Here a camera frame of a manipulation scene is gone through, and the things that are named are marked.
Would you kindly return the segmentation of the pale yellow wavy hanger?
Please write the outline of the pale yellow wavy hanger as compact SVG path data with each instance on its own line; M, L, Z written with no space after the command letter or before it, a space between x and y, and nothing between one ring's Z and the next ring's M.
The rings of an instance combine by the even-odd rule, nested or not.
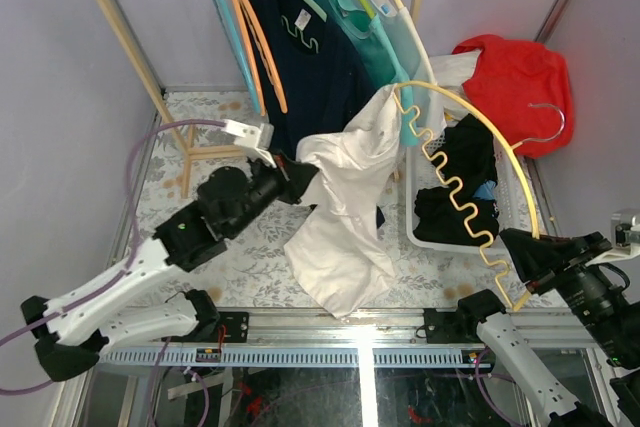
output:
M490 261L488 255L485 250L491 247L495 242L495 236L489 230L481 230L475 231L472 229L471 221L476 219L478 216L478 207L473 202L467 202L465 204L460 204L456 199L456 195L462 190L464 187L464 181L459 176L450 176L445 178L442 174L442 169L447 165L448 156L444 152L434 152L431 154L428 150L428 146L435 139L434 131L428 127L424 127L421 130L418 130L415 122L419 118L421 114L421 110L417 105L412 105L410 108L405 109L402 106L400 100L400 92L403 88L406 87L419 87L430 90L432 92L436 92L438 94L443 95L446 98L451 99L455 103L457 103L460 107L463 107L469 114L473 115L477 120L479 120L492 134L494 139L498 142L498 144L502 147L504 155L506 156L509 164L512 167L513 172L517 176L517 179L520 183L521 190L524 194L526 205L529 212L530 223L531 223L531 235L534 239L539 239L541 235L540 226L538 222L538 214L535 208L535 202L533 199L533 192L527 180L527 177L524 173L522 165L518 159L518 156L515 153L514 147L515 145L510 145L504 135L500 132L500 130L488 119L486 115L481 113L475 106L473 106L470 102L464 100L459 95L453 93L452 91L440 87L436 84L429 83L426 81L420 80L411 80L407 82L396 83L393 85L393 96L394 101L396 103L396 107L401 112L402 115L411 115L411 119L409 120L409 129L412 135L416 139L423 139L423 143L420 146L420 150L422 155L428 161L435 161L435 173L439 182L442 186L447 187L449 190L448 197L451 206L457 212L467 212L467 215L463 219L462 225L464 226L467 234L473 239L483 239L484 242L478 246L478 252L483 260L483 262L490 268L495 269L494 282L503 297L505 304L512 312L518 312L521 310L525 304L532 297L532 294L526 290L523 295L517 300L513 300L506 288L503 285L503 280L509 275L510 272L513 271L512 266L505 260L495 260Z

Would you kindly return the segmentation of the white t shirt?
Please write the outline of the white t shirt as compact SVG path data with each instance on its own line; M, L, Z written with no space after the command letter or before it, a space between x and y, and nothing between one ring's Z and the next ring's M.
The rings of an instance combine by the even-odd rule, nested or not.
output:
M397 164L401 126L394 87L387 85L343 131L298 143L297 160L318 172L301 199L313 210L284 253L299 285L335 318L386 292L395 279L378 238L377 205Z

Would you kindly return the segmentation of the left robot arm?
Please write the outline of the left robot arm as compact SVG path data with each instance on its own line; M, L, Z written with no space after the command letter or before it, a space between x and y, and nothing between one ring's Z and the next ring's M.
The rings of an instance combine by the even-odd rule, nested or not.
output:
M130 256L74 291L21 305L40 366L53 382L70 380L125 346L158 338L208 341L220 314L210 295L191 289L155 307L126 312L138 296L223 254L276 201L297 204L318 174L310 163L275 154L269 161L213 171L196 197L159 225Z

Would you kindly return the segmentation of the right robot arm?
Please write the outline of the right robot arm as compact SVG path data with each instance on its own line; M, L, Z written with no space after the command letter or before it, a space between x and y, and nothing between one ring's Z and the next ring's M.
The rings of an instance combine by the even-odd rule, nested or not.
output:
M500 237L520 280L530 294L556 292L566 303L564 313L526 316L507 309L490 290L459 301L455 312L458 334L490 349L525 395L542 426L609 426L611 420L581 402L537 356L543 347L597 346L608 364L621 368L607 383L620 413L639 423L639 305L625 297L627 287L605 275L614 264L639 254L639 229L615 227L607 240L594 232L562 238L514 228Z

